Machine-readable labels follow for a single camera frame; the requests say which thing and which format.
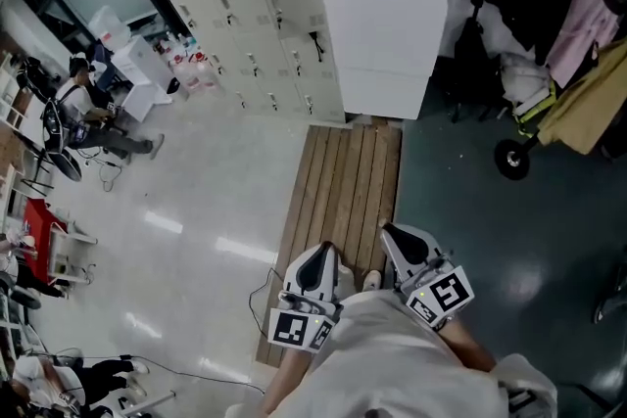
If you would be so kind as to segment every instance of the person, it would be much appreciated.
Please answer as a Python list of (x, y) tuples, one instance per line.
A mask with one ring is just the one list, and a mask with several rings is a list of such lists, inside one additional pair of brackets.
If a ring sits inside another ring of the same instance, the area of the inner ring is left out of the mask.
[(20, 234), (13, 229), (9, 229), (7, 234), (0, 234), (0, 272), (6, 272), (21, 288), (32, 288), (48, 297), (65, 298), (65, 292), (37, 279), (28, 265), (11, 253), (20, 246), (20, 242)]
[(147, 154), (154, 159), (164, 143), (164, 135), (160, 134), (155, 141), (136, 141), (94, 125), (115, 116), (111, 111), (94, 105), (86, 89), (88, 85), (91, 85), (89, 63), (80, 55), (71, 58), (70, 79), (57, 91), (56, 99), (61, 103), (66, 118), (74, 124), (82, 124), (85, 131), (80, 138), (75, 133), (70, 134), (70, 148), (104, 147), (123, 160), (130, 160), (131, 154)]
[(133, 372), (147, 374), (149, 370), (135, 360), (111, 359), (92, 367), (71, 369), (53, 365), (48, 355), (22, 356), (16, 362), (13, 377), (2, 386), (0, 416), (24, 416), (29, 404), (76, 413), (119, 389), (146, 396), (131, 376), (117, 376)]
[(497, 363), (458, 320), (436, 333), (394, 291), (379, 291), (377, 275), (368, 274), (366, 291), (342, 301), (318, 354), (284, 351), (261, 408), (232, 406), (226, 416), (556, 416), (555, 386), (522, 355)]

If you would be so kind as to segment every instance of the wooden slat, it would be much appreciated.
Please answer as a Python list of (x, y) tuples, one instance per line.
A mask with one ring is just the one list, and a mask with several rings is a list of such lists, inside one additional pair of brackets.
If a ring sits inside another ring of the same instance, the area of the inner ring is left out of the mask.
[(376, 142), (374, 144), (374, 156), (372, 159), (372, 170), (370, 172), (370, 186), (365, 203), (365, 214), (363, 217), (362, 238), (355, 265), (355, 282), (359, 291), (363, 284), (363, 278), (369, 271), (374, 248), (374, 238), (378, 225), (379, 207), (381, 205), (381, 194), (383, 192), (383, 178), (385, 175), (385, 160), (388, 153), (388, 138), (390, 128), (385, 125), (376, 130)]
[(381, 193), (381, 206), (379, 208), (379, 221), (374, 240), (374, 250), (370, 259), (371, 270), (381, 270), (385, 264), (385, 253), (381, 248), (380, 228), (384, 223), (392, 221), (394, 216), (394, 204), (396, 201), (396, 188), (399, 176), (399, 159), (401, 157), (401, 129), (390, 128), (388, 140), (388, 153), (385, 162), (385, 175), (383, 178), (383, 191)]
[[(317, 137), (315, 139), (315, 147), (313, 149), (312, 166), (307, 178), (305, 187), (305, 196), (301, 205), (301, 211), (298, 216), (296, 225), (296, 233), (288, 263), (296, 259), (304, 250), (307, 244), (307, 236), (309, 234), (310, 225), (312, 224), (312, 216), (314, 214), (315, 197), (322, 174), (322, 166), (324, 164), (324, 155), (326, 154), (326, 144), (329, 139), (329, 128), (319, 127), (317, 129)], [(267, 363), (270, 366), (278, 366), (281, 361), (283, 349), (277, 345), (270, 346), (267, 354)]]
[(370, 186), (370, 173), (372, 171), (375, 140), (376, 129), (374, 129), (374, 127), (366, 128), (363, 133), (360, 167), (357, 174), (353, 207), (351, 208), (351, 219), (343, 254), (343, 263), (352, 269), (355, 269), (360, 240), (362, 239), (363, 216), (365, 214), (365, 203), (368, 197), (368, 187)]
[[(296, 174), (296, 181), (294, 183), (294, 191), (292, 192), (292, 200), (290, 201), (290, 207), (287, 211), (287, 219), (285, 220), (285, 227), (283, 229), (283, 237), (281, 238), (281, 244), (279, 246), (279, 253), (276, 259), (274, 269), (282, 277), (289, 264), (289, 258), (292, 251), (292, 244), (294, 242), (294, 236), (296, 234), (296, 226), (298, 223), (299, 215), (301, 212), (301, 206), (303, 204), (303, 198), (305, 197), (305, 188), (307, 186), (307, 180), (310, 174), (310, 168), (312, 166), (312, 158), (314, 157), (315, 140), (317, 138), (318, 127), (310, 127), (307, 138), (305, 140), (305, 147), (303, 148), (303, 155), (301, 156), (301, 163), (299, 164)], [(272, 281), (270, 282), (270, 293), (267, 300), (267, 307), (265, 309), (264, 320), (264, 333), (267, 333), (269, 322), (269, 311), (277, 304), (277, 295), (281, 291), (281, 281), (272, 274)], [(257, 348), (257, 357), (259, 361), (266, 361), (267, 355), (270, 349), (270, 344), (267, 342), (263, 335), (260, 336), (259, 346)]]
[(324, 216), (322, 235), (320, 236), (320, 241), (322, 242), (331, 241), (333, 239), (333, 227), (335, 226), (335, 216), (337, 215), (337, 206), (342, 190), (342, 180), (344, 179), (344, 166), (346, 165), (346, 157), (349, 150), (349, 140), (351, 139), (351, 131), (349, 129), (342, 129), (340, 134), (340, 146), (335, 161), (333, 183), (331, 184), (329, 202), (326, 206), (326, 215)]
[(313, 206), (312, 225), (310, 226), (310, 233), (307, 236), (307, 245), (305, 246), (306, 250), (322, 242), (322, 226), (324, 225), (324, 217), (331, 193), (331, 184), (333, 182), (333, 172), (335, 171), (335, 162), (340, 146), (341, 132), (341, 129), (331, 129), (329, 133), (326, 154), (324, 156), (324, 165), (322, 166), (322, 175), (320, 176), (320, 183), (317, 187), (317, 195), (315, 196), (315, 205)]
[(360, 156), (362, 153), (363, 126), (355, 125), (351, 131), (349, 152), (344, 165), (344, 179), (340, 189), (340, 200), (338, 201), (337, 213), (335, 216), (335, 226), (333, 227), (332, 242), (335, 247), (344, 252), (346, 237), (351, 221), (351, 208), (353, 207), (353, 196), (355, 195), (355, 185), (357, 174), (360, 168)]

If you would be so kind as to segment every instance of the sneaker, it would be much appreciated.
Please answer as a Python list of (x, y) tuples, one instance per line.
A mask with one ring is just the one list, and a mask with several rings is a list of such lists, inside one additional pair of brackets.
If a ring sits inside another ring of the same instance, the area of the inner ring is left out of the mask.
[(150, 369), (143, 362), (139, 362), (138, 360), (131, 360), (130, 363), (133, 365), (133, 371), (135, 373), (139, 373), (140, 375), (147, 375), (150, 373)]
[(166, 136), (160, 134), (159, 136), (157, 136), (157, 139), (153, 141), (153, 149), (150, 151), (150, 160), (154, 159), (157, 156), (157, 154), (159, 153), (159, 149), (164, 144), (165, 139)]
[(140, 397), (147, 397), (148, 396), (148, 393), (131, 376), (126, 378), (126, 388), (129, 389), (130, 391), (136, 393)]
[(378, 270), (370, 270), (365, 276), (365, 279), (363, 279), (362, 292), (377, 291), (379, 289), (381, 289), (381, 272)]

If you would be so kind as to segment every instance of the black wheel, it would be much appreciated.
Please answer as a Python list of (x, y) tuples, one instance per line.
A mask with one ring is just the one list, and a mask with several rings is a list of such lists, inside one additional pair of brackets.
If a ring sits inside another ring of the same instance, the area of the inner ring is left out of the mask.
[(529, 173), (529, 154), (517, 141), (500, 141), (494, 149), (494, 162), (501, 174), (513, 181), (519, 181)]

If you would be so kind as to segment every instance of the chair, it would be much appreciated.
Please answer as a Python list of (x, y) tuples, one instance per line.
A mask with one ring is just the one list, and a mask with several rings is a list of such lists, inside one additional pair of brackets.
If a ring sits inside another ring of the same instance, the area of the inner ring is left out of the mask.
[(38, 310), (41, 308), (41, 301), (37, 296), (28, 289), (18, 286), (13, 277), (7, 272), (0, 272), (0, 290), (7, 296), (9, 300), (19, 303), (24, 308)]

